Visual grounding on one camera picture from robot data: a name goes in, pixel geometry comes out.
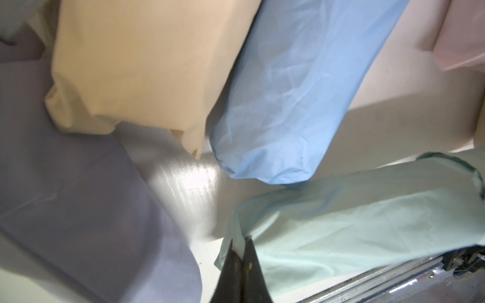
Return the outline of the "beige sleeved umbrella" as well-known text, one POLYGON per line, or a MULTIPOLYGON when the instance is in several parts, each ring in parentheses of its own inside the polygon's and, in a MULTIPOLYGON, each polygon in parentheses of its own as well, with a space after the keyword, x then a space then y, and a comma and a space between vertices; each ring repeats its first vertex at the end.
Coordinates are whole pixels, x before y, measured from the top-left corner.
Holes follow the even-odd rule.
POLYGON ((45 104, 66 133, 169 130, 199 159, 259 1, 62 1, 45 104))

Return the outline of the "purple umbrella sleeve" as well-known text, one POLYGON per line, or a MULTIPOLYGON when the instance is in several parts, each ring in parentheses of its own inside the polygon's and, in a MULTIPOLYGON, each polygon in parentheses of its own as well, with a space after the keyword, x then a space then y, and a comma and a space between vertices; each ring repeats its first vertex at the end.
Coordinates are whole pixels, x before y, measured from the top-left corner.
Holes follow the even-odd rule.
POLYGON ((111 135, 51 121, 43 45, 1 44, 1 233, 94 302, 199 302, 197 262, 111 135))

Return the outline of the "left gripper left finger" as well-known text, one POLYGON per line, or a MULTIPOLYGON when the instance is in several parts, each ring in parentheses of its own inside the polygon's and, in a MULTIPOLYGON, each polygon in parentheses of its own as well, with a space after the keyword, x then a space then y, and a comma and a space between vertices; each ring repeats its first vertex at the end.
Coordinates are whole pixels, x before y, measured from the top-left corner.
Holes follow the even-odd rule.
POLYGON ((241 303, 242 286, 243 261, 233 250, 231 241, 210 303, 241 303))

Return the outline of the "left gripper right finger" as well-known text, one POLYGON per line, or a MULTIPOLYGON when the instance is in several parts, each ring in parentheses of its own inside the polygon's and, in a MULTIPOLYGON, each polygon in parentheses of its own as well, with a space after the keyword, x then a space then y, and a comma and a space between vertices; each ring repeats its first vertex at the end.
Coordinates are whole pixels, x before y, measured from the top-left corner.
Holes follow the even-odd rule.
POLYGON ((242 268, 242 302, 272 303, 255 245, 250 237, 246 238, 242 268))

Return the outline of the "mint green umbrella sleeve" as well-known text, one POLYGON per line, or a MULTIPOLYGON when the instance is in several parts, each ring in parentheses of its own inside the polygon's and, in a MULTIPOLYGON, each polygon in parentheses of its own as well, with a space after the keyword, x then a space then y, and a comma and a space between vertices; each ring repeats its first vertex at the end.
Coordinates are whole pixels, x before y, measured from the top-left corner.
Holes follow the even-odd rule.
POLYGON ((271 295, 484 244, 484 149, 324 178, 240 204, 220 253, 253 240, 271 295))

